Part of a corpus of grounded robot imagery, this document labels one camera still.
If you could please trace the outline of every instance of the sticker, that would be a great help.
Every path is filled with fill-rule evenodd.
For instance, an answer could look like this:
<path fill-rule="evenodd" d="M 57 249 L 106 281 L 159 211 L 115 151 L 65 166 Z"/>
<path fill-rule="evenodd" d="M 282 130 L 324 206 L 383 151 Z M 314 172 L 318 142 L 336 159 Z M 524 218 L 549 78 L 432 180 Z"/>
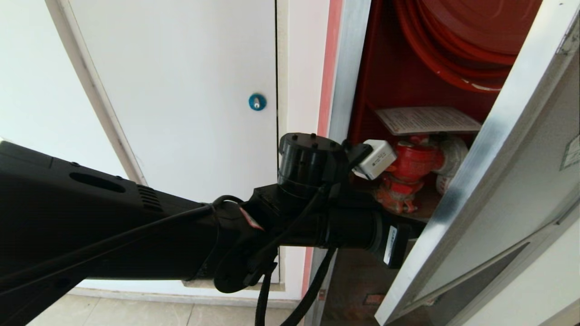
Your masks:
<path fill-rule="evenodd" d="M 481 124 L 452 107 L 399 107 L 375 110 L 393 135 L 477 132 Z"/>
<path fill-rule="evenodd" d="M 447 189 L 449 189 L 449 184 L 451 183 L 451 180 L 453 180 L 452 176 L 437 175 L 437 181 L 435 182 L 435 188 L 437 189 L 437 192 L 439 193 L 439 195 L 444 195 L 447 192 Z"/>
<path fill-rule="evenodd" d="M 363 306 L 380 306 L 385 298 L 384 294 L 367 294 L 366 298 L 362 302 Z"/>
<path fill-rule="evenodd" d="M 246 212 L 243 208 L 240 207 L 240 210 L 242 211 L 242 214 L 244 215 L 244 217 L 246 218 L 246 222 L 248 222 L 248 224 L 253 227 L 254 229 L 258 229 L 258 230 L 264 230 L 264 228 L 258 224 L 256 222 L 255 219 L 253 219 L 250 214 L 248 214 L 248 212 Z"/>
<path fill-rule="evenodd" d="M 383 261 L 387 265 L 391 262 L 391 253 L 393 252 L 393 245 L 395 244 L 396 237 L 397 237 L 397 228 L 391 226 L 389 228 L 389 237 L 387 238 L 387 247 L 385 248 L 385 258 L 383 259 Z"/>
<path fill-rule="evenodd" d="M 580 135 L 566 145 L 560 171 L 580 162 Z"/>

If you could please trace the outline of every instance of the label sticker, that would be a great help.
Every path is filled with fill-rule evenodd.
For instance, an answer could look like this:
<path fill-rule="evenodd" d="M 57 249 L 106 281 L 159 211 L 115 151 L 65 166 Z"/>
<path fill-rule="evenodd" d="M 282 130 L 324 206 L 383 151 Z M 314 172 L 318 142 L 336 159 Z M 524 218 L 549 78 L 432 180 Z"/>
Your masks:
<path fill-rule="evenodd" d="M 387 265 L 391 261 L 391 253 L 393 252 L 393 246 L 395 245 L 395 238 L 397 238 L 397 228 L 391 226 L 389 228 L 389 237 L 387 238 L 387 247 L 385 248 L 385 258 L 383 259 Z"/>
<path fill-rule="evenodd" d="M 481 124 L 452 107 L 398 107 L 375 110 L 393 135 L 477 132 Z"/>
<path fill-rule="evenodd" d="M 560 171 L 580 162 L 580 135 L 566 145 Z"/>
<path fill-rule="evenodd" d="M 253 219 L 250 214 L 248 214 L 248 212 L 246 212 L 243 208 L 240 207 L 240 210 L 242 211 L 242 214 L 244 215 L 244 217 L 246 218 L 246 222 L 248 222 L 248 224 L 253 227 L 254 229 L 258 229 L 258 230 L 264 230 L 264 228 L 258 224 L 256 222 L 255 219 Z"/>

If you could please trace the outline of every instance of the fire hose cabinet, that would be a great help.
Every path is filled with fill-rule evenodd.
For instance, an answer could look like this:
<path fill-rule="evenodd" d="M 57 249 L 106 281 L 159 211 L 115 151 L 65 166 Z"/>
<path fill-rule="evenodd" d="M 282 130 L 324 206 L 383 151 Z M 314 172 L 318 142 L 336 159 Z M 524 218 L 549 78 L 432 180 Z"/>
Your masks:
<path fill-rule="evenodd" d="M 384 293 L 371 294 L 385 296 L 379 324 L 434 316 L 460 298 L 436 324 L 461 325 L 578 218 L 579 8 L 343 5 L 329 136 L 387 141 L 393 160 L 381 178 L 353 182 L 425 223 Z M 332 296 L 331 281 L 326 305 Z"/>

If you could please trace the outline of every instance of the vent slot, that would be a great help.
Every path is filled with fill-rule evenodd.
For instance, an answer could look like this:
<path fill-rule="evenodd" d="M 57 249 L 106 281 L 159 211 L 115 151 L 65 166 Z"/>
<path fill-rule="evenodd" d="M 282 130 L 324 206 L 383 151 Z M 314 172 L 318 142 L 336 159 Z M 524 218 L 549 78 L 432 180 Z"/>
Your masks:
<path fill-rule="evenodd" d="M 116 184 L 116 183 L 111 182 L 109 180 L 105 180 L 103 178 L 99 178 L 98 176 L 88 175 L 85 173 L 76 173 L 76 172 L 73 172 L 73 173 L 69 174 L 68 176 L 74 181 L 88 184 L 89 186 L 114 191 L 116 193 L 124 193 L 125 192 L 125 188 L 123 188 L 122 185 Z"/>
<path fill-rule="evenodd" d="M 137 185 L 137 190 L 139 191 L 139 196 L 141 197 L 143 208 L 155 212 L 163 211 L 155 190 L 146 186 L 142 186 L 141 184 Z"/>

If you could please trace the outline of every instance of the white door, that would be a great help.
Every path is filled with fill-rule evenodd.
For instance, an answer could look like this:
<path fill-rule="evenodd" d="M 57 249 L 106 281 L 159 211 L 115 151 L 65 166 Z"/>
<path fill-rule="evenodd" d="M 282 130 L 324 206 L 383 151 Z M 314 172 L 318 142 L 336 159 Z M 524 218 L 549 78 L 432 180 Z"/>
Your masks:
<path fill-rule="evenodd" d="M 60 4 L 142 182 L 211 202 L 223 194 L 248 200 L 277 181 L 274 1 Z M 249 100 L 256 93 L 267 101 L 260 110 Z M 275 271 L 272 282 L 279 279 Z M 189 293 L 178 281 L 80 286 Z"/>

